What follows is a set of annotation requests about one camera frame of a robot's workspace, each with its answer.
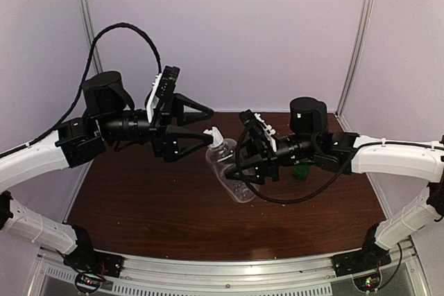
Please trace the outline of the clear plastic bottle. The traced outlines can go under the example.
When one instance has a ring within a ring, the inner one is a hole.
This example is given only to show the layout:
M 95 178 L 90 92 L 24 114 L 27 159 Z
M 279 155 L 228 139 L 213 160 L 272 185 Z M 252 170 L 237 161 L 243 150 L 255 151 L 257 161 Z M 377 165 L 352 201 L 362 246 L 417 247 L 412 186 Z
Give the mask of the clear plastic bottle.
M 235 168 L 234 150 L 237 142 L 234 139 L 214 137 L 214 143 L 208 146 L 205 158 L 221 186 L 237 203 L 247 203 L 256 195 L 239 179 Z

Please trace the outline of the white flip bottle cap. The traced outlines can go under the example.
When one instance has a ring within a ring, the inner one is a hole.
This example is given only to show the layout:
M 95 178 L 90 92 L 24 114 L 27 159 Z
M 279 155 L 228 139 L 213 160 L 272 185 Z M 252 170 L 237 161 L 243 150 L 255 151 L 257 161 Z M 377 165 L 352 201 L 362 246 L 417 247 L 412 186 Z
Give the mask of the white flip bottle cap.
M 208 147 L 211 149 L 219 147 L 224 142 L 223 135 L 215 126 L 212 126 L 210 129 L 204 130 L 203 133 L 212 136 L 212 143 L 208 145 Z

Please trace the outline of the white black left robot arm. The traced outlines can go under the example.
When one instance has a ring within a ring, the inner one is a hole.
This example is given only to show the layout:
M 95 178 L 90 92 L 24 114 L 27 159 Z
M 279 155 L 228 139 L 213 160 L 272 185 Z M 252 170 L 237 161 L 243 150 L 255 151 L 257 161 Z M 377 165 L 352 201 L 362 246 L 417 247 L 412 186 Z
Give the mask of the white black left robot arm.
M 85 229 L 27 209 L 9 190 L 39 175 L 86 164 L 107 146 L 119 151 L 149 143 L 155 156 L 175 162 L 211 144 L 210 135 L 189 130 L 187 125 L 210 119 L 214 111 L 175 91 L 179 72 L 177 67 L 165 67 L 140 110 L 135 109 L 118 71 L 97 74 L 80 86 L 84 115 L 57 125 L 36 143 L 2 153 L 1 230 L 72 256 L 85 271 L 95 270 L 100 257 Z

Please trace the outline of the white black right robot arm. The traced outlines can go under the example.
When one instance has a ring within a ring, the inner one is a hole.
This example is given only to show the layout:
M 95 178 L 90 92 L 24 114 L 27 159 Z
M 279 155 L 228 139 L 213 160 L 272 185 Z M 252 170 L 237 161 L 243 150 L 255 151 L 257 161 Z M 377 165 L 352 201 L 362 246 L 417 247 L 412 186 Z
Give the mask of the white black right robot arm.
M 355 259 L 365 270 L 402 239 L 443 219 L 442 141 L 391 141 L 329 132 L 326 104 L 311 97 L 293 99 L 289 109 L 292 133 L 280 138 L 258 113 L 240 113 L 244 130 L 234 149 L 234 164 L 225 170 L 227 179 L 243 182 L 258 198 L 285 205 L 311 200 L 342 174 L 385 173 L 426 180 L 427 187 L 401 211 L 368 230 Z M 304 159 L 331 172 L 332 178 L 313 193 L 292 200 L 270 198 L 256 189 L 266 178 L 278 181 L 281 167 L 301 164 Z

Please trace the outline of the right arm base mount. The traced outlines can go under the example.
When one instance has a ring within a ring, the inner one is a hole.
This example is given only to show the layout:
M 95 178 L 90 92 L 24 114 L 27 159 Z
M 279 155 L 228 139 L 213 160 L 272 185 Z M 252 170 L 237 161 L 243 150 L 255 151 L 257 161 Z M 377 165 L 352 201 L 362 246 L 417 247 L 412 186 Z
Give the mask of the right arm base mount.
M 379 225 L 373 225 L 366 233 L 360 250 L 336 254 L 332 265 L 337 277 L 357 275 L 354 284 L 361 292 L 376 292 L 382 287 L 381 267 L 391 263 L 389 251 L 376 245 L 375 233 Z

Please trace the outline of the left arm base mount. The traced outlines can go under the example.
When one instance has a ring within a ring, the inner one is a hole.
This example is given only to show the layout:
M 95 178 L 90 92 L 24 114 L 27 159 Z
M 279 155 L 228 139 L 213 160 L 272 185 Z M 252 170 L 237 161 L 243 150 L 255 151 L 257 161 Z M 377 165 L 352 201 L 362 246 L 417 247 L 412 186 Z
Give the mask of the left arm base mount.
M 107 281 L 106 277 L 120 277 L 124 258 L 95 250 L 85 228 L 74 225 L 72 229 L 76 235 L 76 248 L 69 254 L 59 255 L 63 263 L 76 272 L 76 290 L 81 295 L 91 295 Z

